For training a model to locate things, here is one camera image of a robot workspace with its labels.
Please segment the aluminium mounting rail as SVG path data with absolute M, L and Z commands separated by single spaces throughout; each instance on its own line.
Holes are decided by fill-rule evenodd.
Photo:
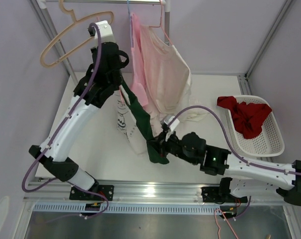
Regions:
M 98 195 L 88 195 L 68 183 L 37 178 L 29 187 L 46 185 L 25 193 L 23 200 L 39 212 L 94 214 L 101 211 L 122 214 L 212 215 L 220 207 L 243 209 L 247 200 L 218 201 L 209 195 L 218 182 L 208 177 L 203 183 L 138 182 L 101 180 Z

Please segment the white perforated basket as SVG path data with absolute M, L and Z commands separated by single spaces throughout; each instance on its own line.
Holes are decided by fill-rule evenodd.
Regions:
M 275 157 L 283 153 L 285 143 L 273 112 L 264 120 L 261 133 L 253 139 L 245 139 L 235 129 L 231 112 L 228 109 L 224 109 L 224 112 L 227 121 L 226 129 L 232 146 L 238 154 L 249 158 L 260 158 Z

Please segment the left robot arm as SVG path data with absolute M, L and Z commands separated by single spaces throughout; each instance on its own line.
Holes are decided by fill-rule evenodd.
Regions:
M 91 50 L 94 62 L 74 89 L 68 110 L 54 133 L 41 145 L 29 149 L 32 155 L 55 178 L 81 188 L 88 200 L 98 195 L 98 183 L 69 158 L 77 135 L 123 82 L 121 69 L 128 65 L 127 53 L 114 42 L 104 42 Z

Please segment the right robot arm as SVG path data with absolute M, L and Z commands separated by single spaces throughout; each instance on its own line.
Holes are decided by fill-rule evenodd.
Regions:
M 301 206 L 301 161 L 292 164 L 244 159 L 227 149 L 211 146 L 191 132 L 179 139 L 175 133 L 162 132 L 151 143 L 164 158 L 172 154 L 211 176 L 221 175 L 218 197 L 232 198 L 268 195 L 280 196 L 286 203 Z

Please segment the beige wooden hanger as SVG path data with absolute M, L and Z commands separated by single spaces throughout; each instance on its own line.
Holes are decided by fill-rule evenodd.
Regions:
M 80 48 L 88 44 L 89 42 L 93 41 L 94 37 L 89 36 L 89 34 L 85 33 L 84 36 L 87 36 L 88 38 L 85 39 L 84 36 L 75 36 L 76 33 L 82 34 L 84 33 L 84 30 L 80 29 L 84 26 L 84 24 L 88 22 L 96 22 L 98 18 L 101 20 L 107 20 L 109 24 L 113 23 L 115 15 L 112 11 L 100 11 L 95 12 L 86 16 L 82 16 L 81 18 L 78 18 L 75 14 L 75 11 L 73 9 L 66 8 L 64 1 L 59 0 L 58 1 L 59 8 L 61 12 L 64 15 L 68 15 L 72 23 L 67 26 L 64 30 L 62 30 L 60 33 L 58 33 L 51 41 L 50 43 L 45 47 L 43 52 L 40 55 L 40 63 L 45 68 L 52 68 L 58 64 L 60 64 L 62 61 L 70 57 L 72 54 L 74 54 L 76 51 L 78 51 Z M 55 60 L 54 62 L 47 62 L 46 61 L 46 55 L 49 53 L 49 51 L 56 46 L 57 44 L 63 44 L 64 42 L 67 43 L 67 48 L 64 53 L 61 54 L 61 56 Z

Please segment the pink t shirt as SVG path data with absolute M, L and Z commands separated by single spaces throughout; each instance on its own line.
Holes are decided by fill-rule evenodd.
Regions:
M 131 13 L 130 20 L 132 27 L 131 57 L 133 64 L 133 82 L 130 89 L 137 97 L 140 105 L 142 107 L 145 107 L 149 103 L 149 100 L 146 93 L 147 84 L 144 71 L 143 54 L 141 49 L 141 25 L 138 16 L 134 13 Z

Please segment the aluminium frame post right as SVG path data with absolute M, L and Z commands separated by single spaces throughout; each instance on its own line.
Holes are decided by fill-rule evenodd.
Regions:
M 267 48 L 269 47 L 272 39 L 275 37 L 276 32 L 279 30 L 281 24 L 284 22 L 285 17 L 289 13 L 291 7 L 295 3 L 295 0 L 285 0 L 283 5 L 281 6 L 279 12 L 277 13 L 275 20 L 271 24 L 271 27 L 266 33 L 266 36 L 264 37 L 261 46 L 257 50 L 255 56 L 253 57 L 252 62 L 250 63 L 247 72 L 245 73 L 245 79 L 246 81 L 249 80 L 252 73 L 254 72 L 257 64 L 261 60 L 262 56 L 266 52 Z

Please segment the green and white t shirt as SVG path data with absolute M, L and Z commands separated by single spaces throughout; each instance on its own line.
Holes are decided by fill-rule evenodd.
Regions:
M 151 145 L 155 139 L 151 127 L 151 116 L 143 109 L 135 94 L 125 81 L 115 92 L 117 99 L 117 130 L 121 132 L 136 155 L 146 153 L 152 163 L 169 164 Z

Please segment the red t shirt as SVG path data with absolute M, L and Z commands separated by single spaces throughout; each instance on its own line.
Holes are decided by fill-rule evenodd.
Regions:
M 245 139 L 259 136 L 264 121 L 272 112 L 267 104 L 239 103 L 233 96 L 218 97 L 217 106 L 230 111 L 235 130 Z

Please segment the metal clothes rack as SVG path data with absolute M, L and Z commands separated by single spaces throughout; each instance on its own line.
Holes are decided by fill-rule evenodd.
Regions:
M 160 24 L 157 26 L 161 28 L 164 32 L 164 42 L 169 44 L 169 28 L 170 28 L 170 1 L 169 0 L 133 0 L 131 1 L 134 4 L 160 4 L 161 12 L 160 12 Z M 55 25 L 51 19 L 51 16 L 47 9 L 47 1 L 45 0 L 37 0 L 37 6 L 40 9 L 40 13 L 44 18 L 44 23 L 46 26 L 44 27 L 45 30 L 48 30 L 49 38 L 52 40 L 58 32 L 56 31 Z M 61 56 L 62 53 L 65 52 L 63 44 L 57 44 L 54 46 L 57 50 L 58 57 Z M 75 71 L 69 61 L 69 58 L 65 59 L 61 63 L 64 64 L 68 74 L 70 75 L 71 79 L 73 80 L 74 84 L 78 84 L 79 80 L 75 75 Z

